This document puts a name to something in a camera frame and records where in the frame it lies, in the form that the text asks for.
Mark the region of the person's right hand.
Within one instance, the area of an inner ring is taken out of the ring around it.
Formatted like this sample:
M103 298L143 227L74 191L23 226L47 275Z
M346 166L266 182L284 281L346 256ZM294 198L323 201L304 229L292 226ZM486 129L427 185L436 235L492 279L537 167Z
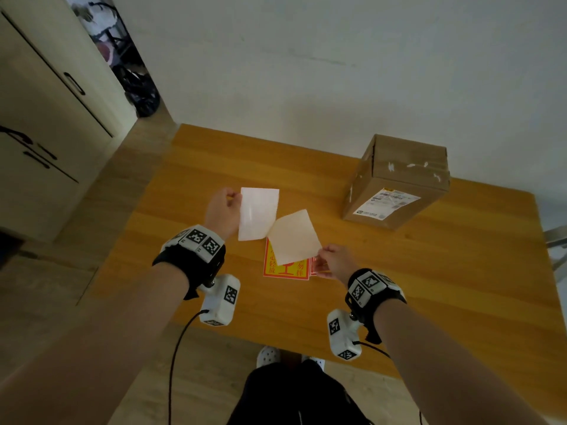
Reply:
M362 267L352 257L347 247L334 243L330 244L333 245L333 252L327 254L325 258L333 274L333 279L338 280L345 288L348 288L351 276Z

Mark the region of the person's left hand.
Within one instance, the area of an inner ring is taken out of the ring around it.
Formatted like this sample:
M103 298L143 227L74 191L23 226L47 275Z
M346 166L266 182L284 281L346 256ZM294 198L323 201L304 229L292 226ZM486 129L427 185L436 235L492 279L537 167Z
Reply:
M222 206L219 191L210 199L202 225L226 241L239 228L241 206Z

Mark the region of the white paper sheet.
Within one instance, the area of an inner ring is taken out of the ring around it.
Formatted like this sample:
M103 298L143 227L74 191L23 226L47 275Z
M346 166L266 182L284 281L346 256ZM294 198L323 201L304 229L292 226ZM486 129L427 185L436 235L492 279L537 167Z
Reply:
M279 189L242 187L239 241L261 240L268 236L276 221Z

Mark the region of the beige backing paper sheet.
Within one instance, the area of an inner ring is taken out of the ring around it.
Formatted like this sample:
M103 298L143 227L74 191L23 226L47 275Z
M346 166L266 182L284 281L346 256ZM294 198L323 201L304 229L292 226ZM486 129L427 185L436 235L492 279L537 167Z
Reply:
M322 248L306 209L277 219L268 240L279 266L316 257Z

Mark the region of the person's right forearm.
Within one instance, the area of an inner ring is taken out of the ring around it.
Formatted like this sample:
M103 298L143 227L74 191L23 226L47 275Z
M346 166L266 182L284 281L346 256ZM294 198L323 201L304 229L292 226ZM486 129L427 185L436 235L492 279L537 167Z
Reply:
M400 300L374 325L429 425L548 425L468 350Z

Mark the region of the person's left forearm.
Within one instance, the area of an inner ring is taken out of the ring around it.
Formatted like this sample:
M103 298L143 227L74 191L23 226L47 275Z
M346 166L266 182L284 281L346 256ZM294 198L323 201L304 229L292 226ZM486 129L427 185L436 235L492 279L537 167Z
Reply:
M106 425L189 288L160 263L0 384L0 425Z

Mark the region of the red and yellow sticker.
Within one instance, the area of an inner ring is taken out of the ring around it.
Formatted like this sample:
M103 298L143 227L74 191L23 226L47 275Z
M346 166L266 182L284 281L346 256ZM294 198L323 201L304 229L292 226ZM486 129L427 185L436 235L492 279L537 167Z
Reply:
M310 276L317 276L319 278L333 278L333 274L330 271L328 262L320 256L316 256L311 259L310 269Z
M263 276L279 279L309 280L311 259L304 259L289 264L279 265L269 239L266 239Z

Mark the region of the black marker wristband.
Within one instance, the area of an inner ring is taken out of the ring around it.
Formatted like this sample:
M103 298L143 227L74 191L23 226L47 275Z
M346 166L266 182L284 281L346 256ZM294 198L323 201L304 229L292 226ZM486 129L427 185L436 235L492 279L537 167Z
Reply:
M359 269L351 275L345 302L351 310L352 318L368 330L367 342L376 345L382 343L373 316L379 305L390 299L407 303L400 286L385 274L372 269Z
M152 265L162 262L173 265L188 279L184 300L198 298L197 289L210 287L224 264L226 246L214 231L194 225L179 232L161 248Z

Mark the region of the white shipping label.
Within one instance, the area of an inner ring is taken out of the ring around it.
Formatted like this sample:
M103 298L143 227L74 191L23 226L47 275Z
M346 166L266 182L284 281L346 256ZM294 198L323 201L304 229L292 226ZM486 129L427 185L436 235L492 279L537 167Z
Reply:
M360 205L353 214L383 221L398 209L418 200L420 197L416 195L383 188Z

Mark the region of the brown cardboard box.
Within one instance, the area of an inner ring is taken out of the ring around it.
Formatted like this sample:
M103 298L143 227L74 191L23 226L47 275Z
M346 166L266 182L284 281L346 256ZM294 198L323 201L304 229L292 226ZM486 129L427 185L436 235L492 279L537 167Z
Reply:
M346 190L342 220L396 230L445 196L450 184L445 147L375 134ZM353 214L383 188L407 192L420 200L383 221Z

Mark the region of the black trousers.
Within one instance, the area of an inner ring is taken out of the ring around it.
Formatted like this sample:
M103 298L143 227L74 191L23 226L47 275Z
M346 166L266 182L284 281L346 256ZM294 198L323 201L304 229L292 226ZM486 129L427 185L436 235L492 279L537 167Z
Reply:
M227 425L373 425L343 385L313 360L252 371Z

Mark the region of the black stroller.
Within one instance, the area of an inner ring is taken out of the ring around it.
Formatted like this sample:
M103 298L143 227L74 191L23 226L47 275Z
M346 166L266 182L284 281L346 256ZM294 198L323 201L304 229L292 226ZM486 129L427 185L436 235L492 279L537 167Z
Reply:
M124 90L139 118L151 117L160 107L160 94L115 6L103 1L88 4L87 31Z

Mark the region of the cream cabinet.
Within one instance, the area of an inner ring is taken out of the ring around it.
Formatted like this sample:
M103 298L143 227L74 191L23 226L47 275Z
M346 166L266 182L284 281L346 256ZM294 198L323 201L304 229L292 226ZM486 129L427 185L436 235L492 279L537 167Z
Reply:
M136 121L66 0L0 0L0 231L53 241Z

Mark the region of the grey chair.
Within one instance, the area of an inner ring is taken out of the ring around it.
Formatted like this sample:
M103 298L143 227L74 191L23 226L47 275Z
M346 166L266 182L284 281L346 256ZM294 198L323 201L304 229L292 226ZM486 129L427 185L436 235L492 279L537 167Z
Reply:
M544 231L556 284L567 279L567 224Z

